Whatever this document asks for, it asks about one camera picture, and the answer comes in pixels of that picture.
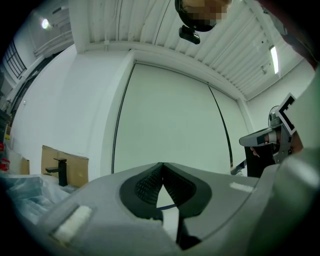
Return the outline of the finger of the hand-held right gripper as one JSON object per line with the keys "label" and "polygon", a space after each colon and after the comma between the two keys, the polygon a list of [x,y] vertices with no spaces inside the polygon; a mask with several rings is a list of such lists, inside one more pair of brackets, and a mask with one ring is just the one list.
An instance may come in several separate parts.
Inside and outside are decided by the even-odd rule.
{"label": "finger of the hand-held right gripper", "polygon": [[262,147],[268,144],[277,143],[278,128],[268,127],[239,139],[239,144],[244,147]]}

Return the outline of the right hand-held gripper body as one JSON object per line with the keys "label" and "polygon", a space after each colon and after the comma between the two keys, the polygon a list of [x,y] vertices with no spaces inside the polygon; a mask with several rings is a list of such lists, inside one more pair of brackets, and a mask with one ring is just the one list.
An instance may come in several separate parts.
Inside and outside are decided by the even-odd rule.
{"label": "right hand-held gripper body", "polygon": [[275,106],[269,112],[269,127],[273,129],[278,128],[277,143],[269,144],[271,145],[272,157],[276,164],[280,164],[292,153],[291,143],[296,128],[287,116],[287,111],[295,100],[296,98],[289,93],[280,105]]}

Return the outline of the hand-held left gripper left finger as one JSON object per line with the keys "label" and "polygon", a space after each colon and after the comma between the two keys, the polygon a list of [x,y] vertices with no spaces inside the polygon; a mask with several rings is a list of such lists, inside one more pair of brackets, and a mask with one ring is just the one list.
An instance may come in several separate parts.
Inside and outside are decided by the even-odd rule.
{"label": "hand-held left gripper left finger", "polygon": [[77,189],[38,223],[52,256],[179,256],[157,208],[162,163],[102,176]]}

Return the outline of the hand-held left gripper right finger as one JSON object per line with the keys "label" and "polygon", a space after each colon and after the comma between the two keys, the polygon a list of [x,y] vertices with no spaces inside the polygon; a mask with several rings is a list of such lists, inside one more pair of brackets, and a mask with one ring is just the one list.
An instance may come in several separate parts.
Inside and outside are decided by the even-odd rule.
{"label": "hand-held left gripper right finger", "polygon": [[162,165],[163,185],[179,211],[177,244],[182,250],[225,225],[255,190],[258,179]]}

